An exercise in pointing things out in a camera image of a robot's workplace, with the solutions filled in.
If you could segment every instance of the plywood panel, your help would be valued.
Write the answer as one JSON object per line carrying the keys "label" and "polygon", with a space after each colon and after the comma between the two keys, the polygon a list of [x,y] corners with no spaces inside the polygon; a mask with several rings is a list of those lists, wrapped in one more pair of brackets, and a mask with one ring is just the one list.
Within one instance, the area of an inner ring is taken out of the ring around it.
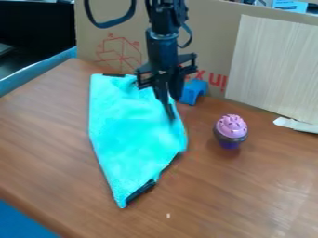
{"label": "plywood panel", "polygon": [[318,27],[242,16],[226,98],[318,123]]}

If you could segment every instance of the teal cloth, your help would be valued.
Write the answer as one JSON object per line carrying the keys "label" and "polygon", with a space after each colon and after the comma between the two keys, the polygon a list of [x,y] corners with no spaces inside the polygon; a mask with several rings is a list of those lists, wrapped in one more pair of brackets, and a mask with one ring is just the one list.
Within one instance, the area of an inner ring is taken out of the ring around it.
{"label": "teal cloth", "polygon": [[89,136],[119,207],[160,173],[188,140],[175,102],[171,124],[151,88],[138,90],[136,76],[93,74],[90,81]]}

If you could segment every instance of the toy cupcake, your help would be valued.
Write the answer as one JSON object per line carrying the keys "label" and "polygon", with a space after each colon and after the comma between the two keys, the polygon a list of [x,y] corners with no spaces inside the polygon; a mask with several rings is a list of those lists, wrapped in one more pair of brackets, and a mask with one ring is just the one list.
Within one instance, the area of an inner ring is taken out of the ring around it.
{"label": "toy cupcake", "polygon": [[238,115],[223,115],[215,124],[213,132],[224,149],[236,149],[247,139],[247,124]]}

